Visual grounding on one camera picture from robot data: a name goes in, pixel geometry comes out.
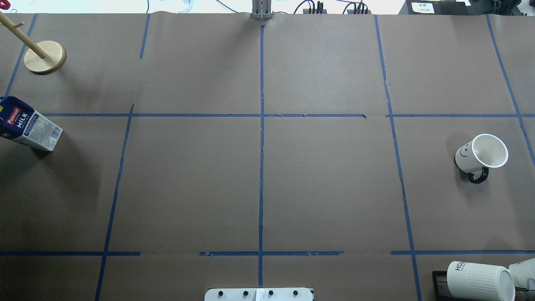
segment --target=blue tape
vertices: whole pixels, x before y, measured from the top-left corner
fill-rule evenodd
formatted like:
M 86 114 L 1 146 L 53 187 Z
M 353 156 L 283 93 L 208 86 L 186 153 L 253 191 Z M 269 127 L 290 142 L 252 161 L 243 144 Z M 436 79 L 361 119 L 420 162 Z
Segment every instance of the blue tape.
M 95 292 L 95 301 L 100 299 L 100 290 L 102 288 L 102 279 L 104 279 L 104 269 L 106 268 L 106 256 L 102 256 L 101 269 L 98 273 L 97 291 Z
M 143 33 L 143 43 L 141 44 L 141 52 L 139 53 L 139 59 L 143 59 L 145 53 L 145 43 L 147 42 L 147 33 L 149 32 L 150 14 L 147 14 L 147 21 L 145 21 L 145 32 Z
M 535 254 L 535 250 L 439 250 L 415 251 L 416 255 L 496 255 L 496 254 Z M 410 251 L 392 251 L 393 256 L 411 255 Z
M 343 251 L 263 251 L 262 256 L 339 256 Z M 199 252 L 200 257 L 210 256 L 258 256 L 256 251 Z
M 104 252 L 61 252 L 61 251 L 7 251 L 1 256 L 103 256 Z M 141 256 L 141 252 L 112 252 L 108 256 Z
M 367 118 L 364 114 L 265 114 L 265 117 L 274 118 L 274 117 L 358 117 L 358 118 Z
M 386 66 L 385 66 L 385 57 L 383 54 L 383 45 L 381 43 L 381 33 L 379 30 L 379 19 L 377 18 L 377 15 L 374 15 L 375 17 L 375 27 L 377 31 L 377 42 L 379 44 L 379 55 L 381 58 L 381 67 L 383 69 L 383 81 L 385 85 L 385 93 L 386 98 L 388 100 L 388 113 L 390 116 L 390 126 L 392 128 L 392 138 L 394 139 L 394 150 L 396 153 L 396 161 L 398 163 L 398 174 L 401 181 L 401 190 L 403 192 L 403 205 L 405 207 L 405 221 L 407 224 L 407 234 L 409 236 L 409 246 L 411 251 L 411 259 L 412 259 L 412 271 L 414 273 L 414 283 L 416 285 L 416 295 L 418 297 L 418 301 L 422 301 L 422 292 L 420 290 L 420 280 L 418 276 L 418 267 L 416 264 L 416 254 L 414 253 L 414 241 L 412 239 L 412 229 L 410 226 L 410 216 L 409 216 L 409 206 L 407 205 L 407 195 L 405 192 L 405 182 L 403 180 L 403 171 L 401 169 L 401 160 L 400 160 L 400 154 L 398 149 L 398 138 L 396 137 L 396 131 L 395 131 L 395 124 L 394 124 L 394 113 L 392 109 L 392 102 L 390 100 L 390 93 L 388 92 L 388 85 L 386 83 Z
M 28 36 L 32 34 L 33 26 L 35 25 L 35 20 L 37 20 L 36 13 L 34 14 L 32 23 L 30 24 L 30 28 L 28 29 Z M 26 50 L 26 45 L 23 43 L 22 48 L 20 49 L 19 58 L 17 58 L 17 63 L 15 64 L 15 68 L 13 69 L 13 73 L 11 74 L 11 79 L 9 80 L 9 84 L 7 85 L 7 89 L 5 90 L 5 96 L 9 96 L 11 86 L 13 85 L 13 81 L 15 81 L 15 76 L 17 75 L 17 70 L 19 69 L 20 61 L 22 60 L 22 55 L 24 54 L 24 50 Z
M 104 242 L 104 254 L 102 255 L 101 270 L 98 275 L 97 290 L 95 293 L 95 301 L 100 298 L 100 290 L 102 287 L 102 279 L 104 278 L 104 270 L 106 268 L 106 256 L 108 255 L 108 247 L 110 245 L 111 228 L 113 226 L 113 217 L 115 216 L 115 208 L 117 205 L 117 196 L 119 194 L 119 183 L 121 182 L 121 176 L 123 174 L 123 164 L 125 162 L 126 143 L 128 142 L 128 134 L 130 133 L 130 124 L 132 123 L 132 112 L 134 111 L 134 105 L 130 107 L 130 113 L 128 114 L 128 122 L 126 124 L 125 140 L 123 142 L 123 151 L 121 152 L 121 160 L 119 162 L 119 170 L 117 172 L 117 181 L 115 183 L 115 192 L 113 194 L 113 203 L 111 205 L 110 220 L 108 222 L 108 230 L 106 232 L 106 241 Z
M 533 163 L 533 166 L 535 167 L 535 156 L 533 155 L 533 149 L 531 148 L 530 139 L 528 138 L 528 134 L 526 133 L 524 122 L 522 121 L 522 116 L 520 115 L 520 110 L 518 109 L 518 104 L 516 103 L 515 95 L 513 94 L 513 89 L 511 88 L 511 83 L 509 82 L 509 77 L 507 76 L 507 72 L 505 71 L 505 67 L 503 65 L 503 61 L 500 55 L 500 50 L 498 49 L 498 44 L 496 44 L 496 39 L 494 38 L 494 31 L 492 30 L 491 18 L 488 14 L 487 14 L 487 24 L 488 24 L 488 31 L 491 34 L 492 44 L 494 45 L 494 51 L 496 51 L 496 57 L 498 57 L 498 62 L 500 63 L 500 68 L 503 73 L 503 78 L 505 79 L 507 90 L 509 90 L 509 95 L 511 96 L 513 107 L 515 107 L 516 116 L 518 117 L 518 122 L 520 123 L 520 128 L 522 129 L 522 134 L 524 135 L 524 140 L 526 141 L 528 152 L 530 153 L 531 163 Z
M 514 114 L 388 114 L 386 117 L 516 118 Z
M 264 251 L 264 27 L 260 26 L 260 180 L 258 204 L 258 287 L 264 284 L 263 254 Z
M 48 113 L 43 114 L 45 117 L 128 117 L 129 114 L 84 114 L 84 113 Z
M 234 251 L 234 252 L 199 252 L 200 257 L 208 256 L 258 256 L 256 251 Z
M 343 251 L 271 251 L 264 252 L 264 256 L 339 256 Z
M 261 117 L 261 114 L 190 114 L 190 113 L 176 113 L 176 114 L 151 114 L 151 113 L 137 113 L 133 117 Z

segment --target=white cup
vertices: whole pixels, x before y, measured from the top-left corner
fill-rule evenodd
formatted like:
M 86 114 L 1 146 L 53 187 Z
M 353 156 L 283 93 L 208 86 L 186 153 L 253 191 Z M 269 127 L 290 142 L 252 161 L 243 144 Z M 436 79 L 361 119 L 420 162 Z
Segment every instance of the white cup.
M 502 167 L 508 158 L 507 146 L 500 138 L 491 134 L 477 135 L 455 153 L 455 163 L 468 174 L 468 179 L 474 184 L 486 180 L 488 169 Z M 479 171 L 481 176 L 475 179 L 474 174 Z
M 521 292 L 528 300 L 535 300 L 535 258 L 509 266 L 515 285 L 521 289 L 532 290 Z
M 509 270 L 500 266 L 453 261 L 446 275 L 455 298 L 481 301 L 513 301 L 515 284 Z

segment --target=wooden peg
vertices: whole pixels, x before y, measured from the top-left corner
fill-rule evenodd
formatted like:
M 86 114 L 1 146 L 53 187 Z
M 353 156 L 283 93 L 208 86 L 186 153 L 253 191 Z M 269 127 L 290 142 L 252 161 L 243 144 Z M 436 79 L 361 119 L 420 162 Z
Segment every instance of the wooden peg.
M 0 23 L 28 46 L 29 49 L 24 55 L 24 64 L 33 73 L 49 74 L 58 70 L 65 63 L 67 53 L 61 44 L 54 41 L 35 43 L 20 30 L 19 27 L 22 23 L 13 23 L 2 12 L 0 12 Z

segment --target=milk carton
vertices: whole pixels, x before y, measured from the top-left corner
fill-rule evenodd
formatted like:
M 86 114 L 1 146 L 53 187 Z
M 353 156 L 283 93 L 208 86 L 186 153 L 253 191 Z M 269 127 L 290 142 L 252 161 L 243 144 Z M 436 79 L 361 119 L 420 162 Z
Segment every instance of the milk carton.
M 22 100 L 14 96 L 0 97 L 0 136 L 51 152 L 62 132 Z

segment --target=mug handle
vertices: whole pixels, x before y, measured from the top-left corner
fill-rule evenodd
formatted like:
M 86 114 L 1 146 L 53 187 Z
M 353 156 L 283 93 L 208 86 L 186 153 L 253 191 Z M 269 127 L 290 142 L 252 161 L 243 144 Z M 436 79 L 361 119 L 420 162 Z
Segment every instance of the mug handle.
M 487 177 L 488 177 L 488 167 L 482 167 L 481 168 L 481 176 L 479 176 L 479 178 L 477 179 L 474 179 L 474 174 L 472 174 L 471 172 L 468 173 L 468 180 L 471 182 L 471 183 L 474 183 L 474 184 L 479 184 L 479 183 L 483 183 Z

